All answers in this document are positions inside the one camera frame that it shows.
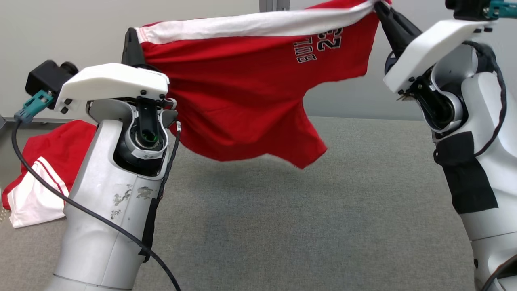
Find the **white wall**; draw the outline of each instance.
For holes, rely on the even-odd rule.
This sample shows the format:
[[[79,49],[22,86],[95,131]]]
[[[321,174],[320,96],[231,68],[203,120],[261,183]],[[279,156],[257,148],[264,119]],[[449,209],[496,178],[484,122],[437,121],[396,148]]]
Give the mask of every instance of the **white wall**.
[[[129,27],[258,11],[259,0],[1,0],[0,115],[12,117],[22,107],[27,74],[45,60],[79,69],[118,63]],[[45,110],[37,117],[84,116]]]
[[[291,0],[291,10],[303,9],[321,2],[324,0]],[[445,0],[393,0],[393,7],[421,30],[428,29],[438,20],[452,19],[452,11],[445,8]],[[517,95],[517,57],[514,54],[517,49],[516,30],[516,20],[501,20],[493,33],[484,34],[481,38],[495,49],[507,87],[514,95]],[[420,110],[414,102],[396,101],[398,95],[391,93],[384,86],[384,61],[390,51],[388,41],[379,25],[367,75],[338,83],[325,83],[313,88],[304,98],[307,114],[421,120]]]

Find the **gray carpet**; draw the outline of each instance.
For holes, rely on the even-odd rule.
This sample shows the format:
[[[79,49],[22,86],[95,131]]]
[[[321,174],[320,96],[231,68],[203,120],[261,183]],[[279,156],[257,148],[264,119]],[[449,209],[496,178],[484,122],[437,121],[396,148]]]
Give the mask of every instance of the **gray carpet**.
[[[183,290],[474,290],[472,252],[428,128],[312,121],[329,150],[303,171],[180,148],[154,250]],[[2,223],[0,290],[42,290],[65,226]],[[171,289],[157,263],[142,266],[134,290]]]

